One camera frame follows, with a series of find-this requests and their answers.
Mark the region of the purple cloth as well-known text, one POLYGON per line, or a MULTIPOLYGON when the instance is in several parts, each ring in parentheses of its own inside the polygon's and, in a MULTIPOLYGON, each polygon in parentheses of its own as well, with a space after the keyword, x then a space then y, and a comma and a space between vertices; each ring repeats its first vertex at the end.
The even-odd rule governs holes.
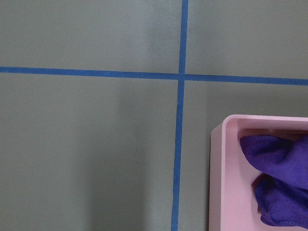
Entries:
POLYGON ((248 163, 262 172, 255 185, 261 221, 276 227, 308 227, 308 138, 271 135, 240 138, 248 163))

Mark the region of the pink plastic bin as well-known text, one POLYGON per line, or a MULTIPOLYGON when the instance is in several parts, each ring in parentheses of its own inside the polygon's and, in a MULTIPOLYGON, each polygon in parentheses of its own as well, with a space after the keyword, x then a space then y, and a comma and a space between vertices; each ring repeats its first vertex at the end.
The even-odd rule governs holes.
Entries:
POLYGON ((211 132, 210 231, 301 231, 301 227, 273 227, 260 220, 254 184, 261 172, 245 158, 243 136, 269 134, 297 140, 308 132, 306 117, 230 115, 211 132))

